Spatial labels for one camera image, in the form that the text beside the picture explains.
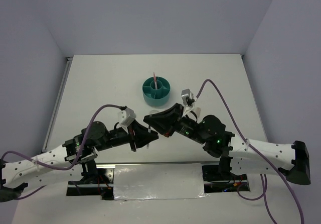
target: white wall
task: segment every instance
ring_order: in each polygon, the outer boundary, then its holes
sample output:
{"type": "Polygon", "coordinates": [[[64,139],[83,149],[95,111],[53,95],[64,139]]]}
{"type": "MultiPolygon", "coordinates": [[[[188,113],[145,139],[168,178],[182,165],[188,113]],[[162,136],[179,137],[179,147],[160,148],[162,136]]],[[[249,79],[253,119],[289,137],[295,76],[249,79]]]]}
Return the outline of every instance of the white wall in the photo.
{"type": "MultiPolygon", "coordinates": [[[[60,49],[29,0],[0,0],[1,154],[39,153],[64,67],[60,49]]],[[[0,203],[0,223],[11,223],[16,206],[16,201],[0,203]]]]}
{"type": "Polygon", "coordinates": [[[67,56],[245,53],[272,0],[34,0],[67,56]]]}
{"type": "Polygon", "coordinates": [[[321,222],[321,0],[273,0],[245,54],[268,138],[306,142],[311,186],[294,186],[306,223],[321,222]]]}

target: teal bowl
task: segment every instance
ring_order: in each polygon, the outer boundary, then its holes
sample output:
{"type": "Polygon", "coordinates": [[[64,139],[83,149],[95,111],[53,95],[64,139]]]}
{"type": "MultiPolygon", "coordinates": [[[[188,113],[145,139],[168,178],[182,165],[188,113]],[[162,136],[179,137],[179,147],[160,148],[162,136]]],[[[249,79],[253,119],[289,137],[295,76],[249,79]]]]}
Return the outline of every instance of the teal bowl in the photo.
{"type": "Polygon", "coordinates": [[[142,95],[150,106],[159,107],[164,105],[169,97],[171,86],[170,83],[162,77],[156,77],[157,89],[155,89],[154,78],[150,77],[142,85],[142,95]]]}

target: purple cable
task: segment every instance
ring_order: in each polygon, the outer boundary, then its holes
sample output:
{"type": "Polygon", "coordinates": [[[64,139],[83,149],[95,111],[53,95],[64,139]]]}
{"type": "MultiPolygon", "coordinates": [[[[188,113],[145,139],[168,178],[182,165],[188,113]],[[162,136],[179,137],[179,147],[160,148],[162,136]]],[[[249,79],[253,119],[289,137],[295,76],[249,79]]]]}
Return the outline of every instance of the purple cable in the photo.
{"type": "Polygon", "coordinates": [[[264,175],[264,180],[263,180],[263,175],[262,175],[262,174],[260,174],[260,177],[261,177],[261,181],[262,181],[263,193],[262,193],[259,197],[256,197],[256,198],[248,198],[248,197],[245,197],[245,196],[241,195],[241,193],[240,193],[240,188],[241,188],[241,186],[246,185],[247,183],[242,183],[242,184],[240,184],[240,185],[237,187],[237,193],[238,193],[238,195],[239,195],[241,198],[243,198],[243,199],[245,199],[245,200],[250,200],[250,201],[254,201],[254,200],[259,200],[259,199],[261,199],[261,198],[266,194],[266,190],[267,190],[267,178],[266,178],[266,175],[264,175]]]}
{"type": "MultiPolygon", "coordinates": [[[[91,118],[91,120],[90,120],[90,122],[89,122],[89,124],[88,124],[88,127],[86,128],[86,132],[85,132],[85,134],[84,134],[84,138],[83,138],[83,140],[82,140],[82,142],[81,142],[81,145],[80,145],[80,147],[79,147],[79,151],[78,151],[78,153],[77,153],[77,156],[76,156],[76,158],[74,159],[74,161],[72,162],[72,164],[71,164],[69,167],[55,167],[55,166],[51,166],[51,165],[47,165],[47,164],[45,164],[45,163],[42,163],[42,162],[40,162],[40,161],[38,161],[38,160],[36,161],[36,163],[39,164],[39,165],[41,165],[41,166],[44,166],[44,167],[47,167],[47,168],[50,168],[50,169],[54,169],[54,170],[70,170],[72,167],[74,167],[74,166],[77,164],[78,159],[79,159],[80,156],[81,156],[82,150],[84,149],[85,142],[86,142],[86,139],[87,139],[89,130],[90,130],[91,126],[92,126],[92,123],[94,122],[94,120],[95,120],[95,118],[97,117],[97,115],[99,114],[99,112],[102,111],[102,110],[103,110],[104,108],[106,108],[106,107],[115,107],[115,108],[121,109],[120,106],[113,105],[113,104],[106,104],[106,105],[101,106],[101,107],[94,113],[93,117],[91,118]]],[[[21,153],[19,153],[19,152],[17,152],[17,151],[7,151],[7,152],[5,152],[5,153],[2,155],[1,159],[4,160],[4,158],[5,158],[5,156],[6,156],[7,154],[15,154],[15,155],[18,155],[18,156],[20,156],[20,157],[22,157],[22,158],[24,158],[24,159],[26,159],[26,160],[29,160],[29,161],[31,161],[31,162],[34,161],[34,159],[32,159],[32,158],[30,158],[30,157],[28,157],[28,156],[26,156],[26,155],[24,155],[24,154],[21,154],[21,153]]]]}
{"type": "MultiPolygon", "coordinates": [[[[227,106],[227,104],[226,104],[226,102],[225,102],[225,100],[224,100],[224,98],[223,98],[220,90],[218,89],[218,87],[216,86],[216,84],[215,84],[212,80],[206,79],[206,80],[203,82],[203,84],[202,84],[202,86],[201,86],[201,89],[200,89],[199,93],[196,95],[196,97],[197,97],[197,98],[200,97],[200,95],[201,95],[201,93],[202,93],[202,91],[203,91],[203,88],[204,88],[204,86],[205,86],[205,84],[206,84],[207,82],[210,82],[210,83],[214,86],[214,88],[216,89],[216,91],[217,91],[217,93],[219,94],[219,96],[220,96],[220,98],[221,98],[221,100],[222,100],[222,102],[223,102],[223,104],[224,104],[227,112],[229,113],[229,116],[230,116],[230,118],[231,118],[231,120],[232,120],[232,122],[233,122],[233,124],[234,124],[234,126],[235,126],[235,128],[236,128],[236,130],[237,130],[237,132],[238,132],[239,135],[241,136],[242,140],[246,143],[246,142],[247,142],[247,141],[246,141],[246,138],[244,137],[244,135],[243,135],[242,132],[240,131],[239,127],[237,126],[237,124],[236,124],[236,122],[235,122],[235,120],[234,120],[234,117],[233,117],[233,115],[232,115],[232,113],[231,113],[231,111],[230,111],[230,108],[227,106]]],[[[298,209],[299,214],[300,214],[301,224],[304,224],[303,210],[302,210],[302,208],[301,208],[301,205],[300,205],[300,203],[299,203],[299,200],[297,199],[297,197],[296,197],[296,195],[295,195],[295,193],[294,193],[294,190],[291,188],[291,186],[289,185],[289,183],[286,181],[285,177],[278,171],[278,169],[276,168],[276,166],[275,166],[268,158],[266,158],[260,151],[258,151],[258,150],[257,150],[254,146],[252,146],[251,144],[249,144],[248,146],[249,146],[250,148],[252,148],[259,156],[261,156],[261,157],[275,170],[275,172],[281,177],[281,179],[283,180],[284,184],[286,185],[286,187],[287,187],[288,190],[290,191],[291,195],[293,196],[293,199],[294,199],[294,201],[295,201],[295,204],[296,204],[297,209],[298,209]]],[[[266,210],[267,210],[270,218],[272,219],[272,221],[273,221],[274,223],[276,223],[275,220],[274,220],[274,218],[272,217],[271,212],[270,212],[270,210],[269,210],[269,207],[268,207],[268,205],[267,205],[266,193],[264,193],[264,196],[263,196],[263,197],[265,198],[264,204],[265,204],[266,210]]]]}
{"type": "Polygon", "coordinates": [[[272,216],[272,214],[271,214],[271,212],[270,212],[270,208],[269,208],[269,206],[268,206],[268,204],[267,204],[266,193],[263,194],[263,197],[264,197],[265,208],[266,208],[266,211],[267,211],[269,217],[271,218],[271,220],[272,220],[272,222],[273,222],[274,224],[277,224],[277,222],[276,222],[276,220],[274,219],[274,217],[272,216]]]}
{"type": "Polygon", "coordinates": [[[45,185],[39,187],[38,189],[34,190],[34,191],[31,192],[30,194],[25,195],[25,196],[23,196],[23,197],[18,197],[18,198],[15,199],[15,200],[23,200],[23,199],[26,199],[26,198],[28,198],[29,196],[31,196],[31,195],[35,194],[36,192],[40,191],[40,190],[41,190],[42,188],[44,188],[44,187],[45,187],[45,185]]]}

